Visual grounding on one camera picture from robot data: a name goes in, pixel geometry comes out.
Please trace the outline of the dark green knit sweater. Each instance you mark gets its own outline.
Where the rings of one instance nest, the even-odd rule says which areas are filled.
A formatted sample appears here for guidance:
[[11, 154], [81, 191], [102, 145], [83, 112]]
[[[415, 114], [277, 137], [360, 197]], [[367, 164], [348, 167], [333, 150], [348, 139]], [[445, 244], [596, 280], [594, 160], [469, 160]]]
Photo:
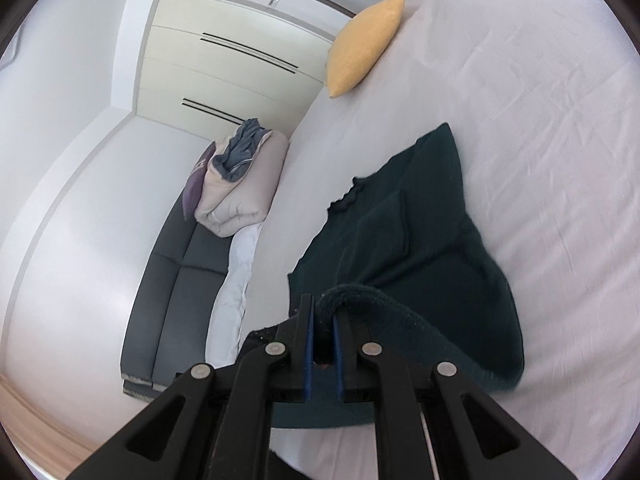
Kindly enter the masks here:
[[262, 227], [248, 286], [251, 344], [273, 340], [280, 314], [314, 298], [314, 384], [305, 404], [279, 404], [279, 429], [369, 425], [367, 404], [338, 400], [333, 318], [346, 312], [372, 337], [424, 366], [449, 361], [488, 392], [510, 390], [525, 365], [506, 277], [466, 212], [448, 126], [424, 134], [377, 172], [352, 182], [305, 249], [293, 242], [308, 206], [293, 198]]

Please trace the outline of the white duvet edge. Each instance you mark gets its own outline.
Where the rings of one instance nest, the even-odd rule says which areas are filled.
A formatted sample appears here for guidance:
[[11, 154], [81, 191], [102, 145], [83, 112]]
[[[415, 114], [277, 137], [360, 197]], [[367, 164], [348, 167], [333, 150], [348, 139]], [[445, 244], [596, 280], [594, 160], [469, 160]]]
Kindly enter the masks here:
[[215, 298], [206, 337], [205, 362], [213, 368], [233, 364], [240, 352], [246, 290], [261, 229], [261, 223], [253, 224], [232, 237], [228, 273]]

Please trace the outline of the dark grey sofa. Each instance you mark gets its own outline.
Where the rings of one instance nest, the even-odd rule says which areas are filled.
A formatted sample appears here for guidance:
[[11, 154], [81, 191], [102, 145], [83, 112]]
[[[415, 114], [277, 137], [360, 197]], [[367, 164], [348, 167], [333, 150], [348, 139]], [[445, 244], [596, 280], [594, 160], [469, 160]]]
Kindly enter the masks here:
[[130, 313], [120, 374], [127, 396], [151, 402], [205, 361], [210, 315], [228, 273], [231, 240], [186, 220], [176, 200], [146, 263]]

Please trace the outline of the folded beige duvet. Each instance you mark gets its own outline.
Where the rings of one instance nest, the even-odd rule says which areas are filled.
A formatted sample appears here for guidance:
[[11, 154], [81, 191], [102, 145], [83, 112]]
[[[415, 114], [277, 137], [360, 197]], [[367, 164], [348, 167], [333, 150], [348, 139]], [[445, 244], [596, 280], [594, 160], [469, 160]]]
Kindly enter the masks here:
[[224, 180], [209, 162], [195, 220], [218, 237], [230, 237], [246, 226], [263, 222], [276, 194], [287, 151], [288, 138], [283, 133], [267, 132], [238, 182]]

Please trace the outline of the purple cushion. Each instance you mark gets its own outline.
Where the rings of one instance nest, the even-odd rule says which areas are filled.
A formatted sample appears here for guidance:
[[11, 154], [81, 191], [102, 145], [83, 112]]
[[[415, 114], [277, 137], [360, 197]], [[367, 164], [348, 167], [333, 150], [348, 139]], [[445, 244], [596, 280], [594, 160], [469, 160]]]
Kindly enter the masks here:
[[189, 177], [186, 179], [186, 184], [184, 185], [181, 194], [182, 213], [183, 218], [186, 221], [190, 221], [194, 218], [194, 211], [202, 196], [207, 164], [215, 152], [216, 142], [212, 142], [198, 158], [198, 161], [193, 166]]

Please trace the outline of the blue grey crumpled garment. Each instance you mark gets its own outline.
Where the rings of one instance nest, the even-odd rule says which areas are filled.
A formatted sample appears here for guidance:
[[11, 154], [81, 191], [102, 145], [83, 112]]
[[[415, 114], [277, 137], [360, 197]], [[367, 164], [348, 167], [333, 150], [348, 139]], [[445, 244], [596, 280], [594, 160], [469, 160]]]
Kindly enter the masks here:
[[226, 182], [240, 182], [254, 162], [262, 142], [270, 136], [257, 118], [248, 118], [230, 136], [223, 148], [217, 148], [209, 161], [211, 170]]

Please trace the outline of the white bed sheet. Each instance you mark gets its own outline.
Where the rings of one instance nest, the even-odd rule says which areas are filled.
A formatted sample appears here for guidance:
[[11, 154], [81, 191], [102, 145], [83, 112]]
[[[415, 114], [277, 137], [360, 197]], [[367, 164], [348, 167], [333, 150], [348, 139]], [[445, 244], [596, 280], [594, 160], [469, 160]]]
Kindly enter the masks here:
[[364, 81], [295, 129], [241, 330], [288, 316], [286, 278], [352, 179], [441, 124], [521, 321], [498, 402], [601, 479], [639, 422], [639, 55], [601, 0], [406, 0]]

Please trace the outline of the yellow pillow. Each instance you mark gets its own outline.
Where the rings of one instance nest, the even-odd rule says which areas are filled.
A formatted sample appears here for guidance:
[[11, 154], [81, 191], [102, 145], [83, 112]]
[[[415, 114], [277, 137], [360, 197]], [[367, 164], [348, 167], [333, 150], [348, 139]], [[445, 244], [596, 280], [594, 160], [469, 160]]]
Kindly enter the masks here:
[[354, 16], [335, 37], [326, 61], [331, 99], [349, 92], [375, 66], [394, 39], [406, 0], [383, 0]]

